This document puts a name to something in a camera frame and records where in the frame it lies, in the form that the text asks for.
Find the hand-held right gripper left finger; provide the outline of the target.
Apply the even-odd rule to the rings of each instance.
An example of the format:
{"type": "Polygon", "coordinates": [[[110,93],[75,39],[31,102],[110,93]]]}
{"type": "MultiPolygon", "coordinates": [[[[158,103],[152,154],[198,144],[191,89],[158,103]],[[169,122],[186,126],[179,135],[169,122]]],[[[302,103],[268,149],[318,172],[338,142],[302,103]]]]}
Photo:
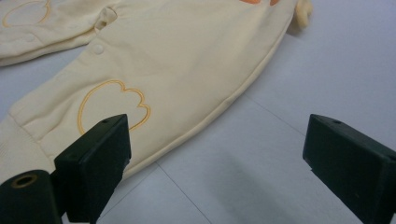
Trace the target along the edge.
{"type": "Polygon", "coordinates": [[[130,159],[125,114],[101,120],[55,158],[53,179],[71,222],[96,223],[130,159]]]}

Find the pale blue table mat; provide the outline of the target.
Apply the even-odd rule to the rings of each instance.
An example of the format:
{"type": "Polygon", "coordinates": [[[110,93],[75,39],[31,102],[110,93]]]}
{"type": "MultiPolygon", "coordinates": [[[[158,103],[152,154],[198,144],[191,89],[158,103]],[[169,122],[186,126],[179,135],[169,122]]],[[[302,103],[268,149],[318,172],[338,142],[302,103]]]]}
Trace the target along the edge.
{"type": "MultiPolygon", "coordinates": [[[[303,159],[309,117],[396,150],[396,0],[312,0],[216,119],[124,176],[99,224],[361,224],[303,159]]],[[[80,48],[0,67],[0,121],[80,48]]]]}

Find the cream baby romper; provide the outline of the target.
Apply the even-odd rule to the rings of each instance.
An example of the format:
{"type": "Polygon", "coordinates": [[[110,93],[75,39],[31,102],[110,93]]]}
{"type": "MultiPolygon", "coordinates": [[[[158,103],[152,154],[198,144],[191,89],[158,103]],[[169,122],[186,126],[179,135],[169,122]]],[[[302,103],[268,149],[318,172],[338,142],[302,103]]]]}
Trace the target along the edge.
{"type": "Polygon", "coordinates": [[[128,118],[131,176],[224,112],[311,0],[0,0],[0,67],[77,58],[0,121],[0,183],[55,158],[102,119],[128,118]]]}

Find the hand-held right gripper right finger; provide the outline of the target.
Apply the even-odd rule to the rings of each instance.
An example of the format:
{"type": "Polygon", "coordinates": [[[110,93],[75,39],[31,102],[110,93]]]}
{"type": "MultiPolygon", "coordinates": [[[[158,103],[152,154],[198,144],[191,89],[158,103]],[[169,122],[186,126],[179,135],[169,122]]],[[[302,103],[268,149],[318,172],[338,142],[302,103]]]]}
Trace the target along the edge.
{"type": "Polygon", "coordinates": [[[303,159],[363,224],[396,215],[396,151],[344,122],[309,117],[303,159]]]}

